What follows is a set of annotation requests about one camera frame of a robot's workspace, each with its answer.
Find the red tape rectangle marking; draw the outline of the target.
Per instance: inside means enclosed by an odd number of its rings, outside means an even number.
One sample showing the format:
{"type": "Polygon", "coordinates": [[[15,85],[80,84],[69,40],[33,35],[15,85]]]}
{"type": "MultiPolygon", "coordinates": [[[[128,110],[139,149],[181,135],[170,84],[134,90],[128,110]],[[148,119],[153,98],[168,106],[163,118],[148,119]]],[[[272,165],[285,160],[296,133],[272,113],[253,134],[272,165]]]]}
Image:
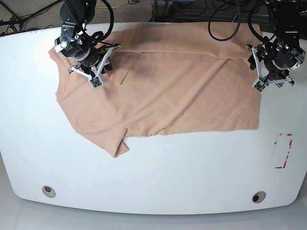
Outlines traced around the red tape rectangle marking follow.
{"type": "Polygon", "coordinates": [[[284,169],[290,154],[293,134],[278,133],[273,146],[272,165],[275,169],[284,169]]]}

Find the black tripod stand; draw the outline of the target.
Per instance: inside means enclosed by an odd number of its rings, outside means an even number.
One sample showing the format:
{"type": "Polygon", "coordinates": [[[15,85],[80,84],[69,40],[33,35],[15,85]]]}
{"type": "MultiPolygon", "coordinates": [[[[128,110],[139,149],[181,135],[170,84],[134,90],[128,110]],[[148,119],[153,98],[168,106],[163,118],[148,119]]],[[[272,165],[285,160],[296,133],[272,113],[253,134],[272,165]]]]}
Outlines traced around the black tripod stand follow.
{"type": "Polygon", "coordinates": [[[49,5],[35,11],[34,13],[26,14],[23,16],[18,16],[7,4],[5,4],[2,0],[0,1],[0,6],[5,9],[11,17],[8,20],[0,20],[0,26],[4,27],[6,26],[5,31],[1,31],[0,35],[1,36],[6,36],[10,34],[15,34],[15,33],[21,33],[26,31],[27,24],[29,23],[30,20],[45,14],[48,12],[50,9],[52,9],[54,6],[60,4],[62,1],[61,0],[56,0],[49,5]]]}

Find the peach t-shirt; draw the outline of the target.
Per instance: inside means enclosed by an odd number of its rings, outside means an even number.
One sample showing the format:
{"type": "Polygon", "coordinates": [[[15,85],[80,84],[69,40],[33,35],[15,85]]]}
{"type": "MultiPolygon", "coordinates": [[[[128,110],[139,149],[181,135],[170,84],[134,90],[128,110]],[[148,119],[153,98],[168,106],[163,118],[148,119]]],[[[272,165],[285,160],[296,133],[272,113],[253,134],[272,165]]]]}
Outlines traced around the peach t-shirt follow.
{"type": "Polygon", "coordinates": [[[256,129],[260,93],[246,45],[258,40],[245,23],[225,42],[207,29],[170,23],[113,32],[107,41],[120,48],[97,88],[51,49],[56,98],[72,128],[113,157],[128,151],[126,137],[256,129]]]}

